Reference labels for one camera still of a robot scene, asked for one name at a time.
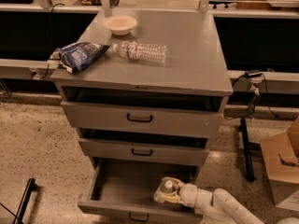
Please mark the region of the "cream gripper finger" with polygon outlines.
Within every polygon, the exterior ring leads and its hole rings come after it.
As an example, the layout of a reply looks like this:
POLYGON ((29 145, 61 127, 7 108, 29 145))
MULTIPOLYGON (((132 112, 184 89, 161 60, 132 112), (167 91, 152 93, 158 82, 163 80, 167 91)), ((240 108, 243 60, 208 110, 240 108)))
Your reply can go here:
POLYGON ((154 194, 154 200, 157 203, 181 203, 181 198, 175 192, 172 193, 163 193, 163 192, 156 192, 154 194))
POLYGON ((162 179, 162 182, 166 181, 166 180, 171 180, 173 182, 173 191, 172 192, 177 191, 183 185, 183 182, 177 178, 167 176, 162 179))

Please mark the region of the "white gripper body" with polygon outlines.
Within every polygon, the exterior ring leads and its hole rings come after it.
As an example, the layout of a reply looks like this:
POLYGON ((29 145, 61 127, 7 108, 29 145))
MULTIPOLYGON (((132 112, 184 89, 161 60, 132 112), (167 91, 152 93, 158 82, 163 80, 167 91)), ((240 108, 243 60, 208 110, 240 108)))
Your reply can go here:
POLYGON ((190 183, 184 184, 179 190, 179 202, 184 206, 194 208, 196 205, 198 188, 190 183))

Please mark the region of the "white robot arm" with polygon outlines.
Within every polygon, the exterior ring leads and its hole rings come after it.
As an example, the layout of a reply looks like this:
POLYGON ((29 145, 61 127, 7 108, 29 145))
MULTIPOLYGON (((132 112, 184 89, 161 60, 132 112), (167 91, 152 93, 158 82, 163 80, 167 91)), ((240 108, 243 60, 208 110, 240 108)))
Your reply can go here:
POLYGON ((208 191, 174 177, 162 179, 154 200, 157 203, 179 203, 193 208, 195 214, 222 222, 232 219, 236 224, 265 224, 225 189, 208 191))

